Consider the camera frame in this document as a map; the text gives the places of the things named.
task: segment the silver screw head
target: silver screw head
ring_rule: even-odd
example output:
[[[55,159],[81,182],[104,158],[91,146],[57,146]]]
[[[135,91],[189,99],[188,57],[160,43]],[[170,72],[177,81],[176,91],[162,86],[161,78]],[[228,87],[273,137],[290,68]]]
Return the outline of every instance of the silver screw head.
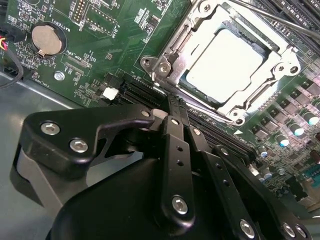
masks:
[[[201,135],[201,132],[200,132],[198,129],[194,128],[193,131],[194,131],[194,133],[197,134],[198,136]]]
[[[175,119],[171,119],[171,122],[173,122],[173,124],[175,124],[175,125],[179,125],[179,122]]]
[[[60,133],[60,127],[53,122],[45,122],[41,125],[40,128],[44,134],[56,135]]]
[[[250,239],[255,238],[255,231],[246,220],[242,219],[240,221],[240,228],[248,238],[250,238]]]
[[[226,156],[229,155],[228,151],[225,148],[221,148],[220,150],[224,155],[226,155]]]
[[[282,227],[284,229],[284,231],[292,238],[294,238],[296,236],[294,230],[288,225],[288,223],[283,223]]]
[[[63,81],[65,80],[65,74],[62,71],[56,71],[54,73],[54,79],[57,81]]]
[[[141,113],[145,117],[150,117],[150,113],[148,113],[147,111],[142,111]]]
[[[307,238],[307,234],[299,225],[295,225],[295,229],[298,231],[298,233],[300,233],[302,237],[304,237],[305,239]]]
[[[76,153],[82,154],[88,150],[88,145],[82,139],[73,139],[70,142],[70,148]]]
[[[175,196],[172,199],[172,206],[178,214],[185,215],[188,212],[187,203],[179,196]]]

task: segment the black plastic arm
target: black plastic arm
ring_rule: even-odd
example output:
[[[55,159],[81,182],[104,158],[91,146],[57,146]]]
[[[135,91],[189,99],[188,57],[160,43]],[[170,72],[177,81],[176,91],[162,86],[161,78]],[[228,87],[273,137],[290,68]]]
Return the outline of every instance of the black plastic arm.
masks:
[[[22,127],[20,145],[24,153],[66,179],[86,175],[96,157],[100,138],[115,136],[124,129],[148,128],[154,122],[152,113],[141,105],[123,105],[75,110],[38,112],[29,115]],[[45,134],[43,123],[54,123],[60,132]],[[72,140],[83,140],[87,150],[70,148]]]

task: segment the expansion slot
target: expansion slot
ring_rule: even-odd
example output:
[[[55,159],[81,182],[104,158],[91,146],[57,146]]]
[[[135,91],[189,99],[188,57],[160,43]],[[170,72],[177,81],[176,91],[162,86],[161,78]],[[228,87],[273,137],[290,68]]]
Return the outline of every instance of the expansion slot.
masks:
[[[222,131],[217,126],[208,124],[206,121],[202,120],[199,116],[196,116],[194,113],[188,113],[189,120],[191,125],[196,128],[199,128],[203,132],[205,138],[208,142],[213,143],[214,145],[224,145],[230,148],[235,153],[240,154],[241,157],[248,156],[249,160],[252,162],[256,159],[255,151],[245,145],[244,143],[238,141],[228,133]]]
[[[320,27],[320,21],[305,7],[304,3],[301,3],[298,0],[288,0],[288,3],[302,13],[314,25],[314,27],[317,29]]]
[[[281,11],[283,10],[284,6],[281,4],[281,2],[275,2],[277,3],[277,7],[281,10],[278,10],[272,2],[270,2],[269,0],[258,0],[259,1],[259,7],[262,7],[263,9],[266,9],[268,12],[279,16],[281,15]],[[289,15],[289,18],[292,19],[293,21],[295,21],[296,23],[298,23],[300,25],[300,21],[298,21],[296,19],[295,15]],[[301,33],[299,33],[298,31],[294,31],[294,30],[289,30],[286,27],[284,27],[284,29],[286,29],[286,32],[296,36],[302,43],[304,43],[310,50],[312,50],[315,54],[317,54],[318,56],[320,56],[320,47],[319,45],[317,45],[317,43],[310,37],[307,37]]]
[[[317,0],[305,0],[304,4],[320,18],[320,2]]]

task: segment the metal screw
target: metal screw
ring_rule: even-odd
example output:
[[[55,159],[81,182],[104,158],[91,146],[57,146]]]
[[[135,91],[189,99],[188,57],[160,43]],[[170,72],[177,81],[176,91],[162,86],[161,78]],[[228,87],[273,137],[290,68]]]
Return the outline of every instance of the metal screw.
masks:
[[[224,155],[229,155],[229,153],[228,153],[228,151],[226,149],[221,148],[220,150]]]
[[[150,117],[150,113],[146,112],[146,111],[142,111],[141,112],[143,116],[145,117]]]
[[[286,170],[284,168],[280,168],[280,169],[278,169],[278,174],[280,176],[285,175],[286,174]]]
[[[170,65],[170,63],[168,63],[168,62],[162,62],[162,63],[160,63],[160,65],[159,65],[159,70],[160,70],[160,72],[163,73],[163,74],[168,73],[168,72],[170,71],[170,69],[171,69],[171,65]]]
[[[255,231],[252,228],[252,226],[246,221],[246,220],[241,220],[240,221],[240,227],[241,230],[244,232],[244,234],[250,238],[250,239],[254,239],[255,238]]]
[[[307,238],[307,234],[299,225],[295,225],[295,229],[298,231],[298,233],[301,234],[302,237],[304,237],[305,239]]]
[[[197,134],[198,136],[201,135],[201,132],[200,132],[198,129],[194,128],[193,131],[194,131],[194,133]]]
[[[44,134],[56,135],[60,133],[60,127],[53,122],[45,122],[40,128]]]
[[[76,153],[82,154],[88,150],[88,145],[81,139],[74,139],[70,142],[70,148]]]
[[[211,9],[211,6],[208,4],[204,7],[204,11],[208,12]]]
[[[188,212],[187,203],[179,196],[175,196],[172,199],[172,206],[178,214],[185,215]]]
[[[65,74],[62,71],[56,71],[54,73],[54,79],[57,81],[63,81],[65,80]]]
[[[296,236],[294,230],[287,223],[284,222],[282,226],[285,232],[290,235],[290,237],[294,238]]]
[[[173,122],[175,125],[179,125],[179,122],[175,119],[171,119],[171,122]]]

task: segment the black plastic bracket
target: black plastic bracket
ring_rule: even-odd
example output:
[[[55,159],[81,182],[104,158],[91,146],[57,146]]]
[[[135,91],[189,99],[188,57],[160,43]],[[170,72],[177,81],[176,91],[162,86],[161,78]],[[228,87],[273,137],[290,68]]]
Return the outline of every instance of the black plastic bracket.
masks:
[[[252,221],[237,188],[224,164],[224,161],[208,151],[210,148],[204,135],[196,128],[187,129],[191,139],[193,158],[200,163],[201,173],[210,181],[212,190],[216,193],[223,216],[226,239],[259,239],[258,231]],[[241,226],[247,224],[245,233]]]
[[[86,175],[96,157],[97,143],[109,143],[117,133],[129,128],[148,128],[154,122],[152,113],[141,105],[109,106],[63,111],[38,112],[29,115],[22,127],[20,145],[25,154],[66,179]],[[43,123],[54,123],[60,132],[45,134]],[[79,153],[70,148],[72,140],[83,140],[87,150]]]

